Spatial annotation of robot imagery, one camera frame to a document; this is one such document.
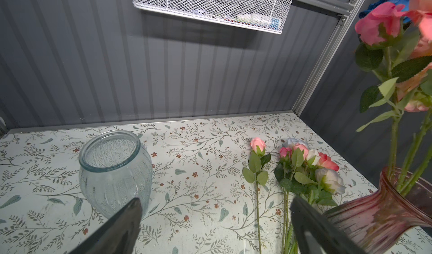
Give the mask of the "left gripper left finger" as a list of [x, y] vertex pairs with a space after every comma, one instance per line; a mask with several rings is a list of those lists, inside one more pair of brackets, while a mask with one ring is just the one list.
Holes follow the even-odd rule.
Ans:
[[133, 198], [88, 239], [72, 250], [73, 254], [131, 254], [142, 219], [139, 198]]

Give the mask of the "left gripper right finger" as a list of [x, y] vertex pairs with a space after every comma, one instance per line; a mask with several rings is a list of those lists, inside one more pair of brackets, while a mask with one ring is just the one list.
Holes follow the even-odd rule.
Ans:
[[300, 196], [290, 205], [291, 223], [302, 254], [364, 254], [346, 234]]

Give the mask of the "pink ribbed glass vase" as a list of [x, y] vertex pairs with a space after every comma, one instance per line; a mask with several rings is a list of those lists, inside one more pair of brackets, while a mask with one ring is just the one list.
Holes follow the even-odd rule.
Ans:
[[411, 228], [432, 226], [431, 183], [420, 178], [405, 196], [396, 185], [384, 168], [377, 192], [329, 209], [324, 216], [364, 251], [383, 254]]

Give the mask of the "clear ribbed glass vase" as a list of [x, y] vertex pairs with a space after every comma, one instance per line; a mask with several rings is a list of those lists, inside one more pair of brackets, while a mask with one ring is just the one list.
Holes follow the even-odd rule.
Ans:
[[138, 198], [146, 213], [153, 165], [138, 136], [130, 131], [105, 132], [79, 153], [79, 183], [90, 205], [107, 219]]

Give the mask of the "light pink rosebud stem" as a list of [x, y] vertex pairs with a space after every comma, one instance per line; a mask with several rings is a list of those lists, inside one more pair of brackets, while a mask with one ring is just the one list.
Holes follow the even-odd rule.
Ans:
[[250, 142], [251, 153], [248, 160], [248, 167], [244, 167], [242, 174], [244, 179], [255, 186], [255, 204], [256, 204], [256, 224], [257, 224], [257, 237], [258, 237], [258, 251], [262, 253], [262, 240], [261, 240], [261, 224], [259, 212], [259, 186], [265, 186], [268, 181], [268, 171], [264, 166], [270, 162], [271, 153], [266, 153], [266, 144], [261, 138], [253, 138]]

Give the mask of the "magenta pink artificial rose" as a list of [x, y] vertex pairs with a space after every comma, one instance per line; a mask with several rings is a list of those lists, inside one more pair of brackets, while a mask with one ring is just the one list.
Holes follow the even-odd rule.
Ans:
[[386, 176], [394, 177], [397, 162], [397, 145], [399, 123], [403, 116], [403, 108], [398, 107], [396, 95], [397, 78], [393, 73], [396, 65], [392, 58], [392, 47], [403, 39], [405, 34], [404, 20], [408, 14], [404, 4], [384, 2], [373, 8], [354, 26], [360, 44], [355, 51], [355, 63], [364, 72], [371, 72], [380, 81], [361, 97], [361, 112], [381, 105], [390, 106], [390, 111], [377, 116], [372, 121], [360, 127], [361, 132], [372, 123], [387, 119], [392, 120], [390, 155]]

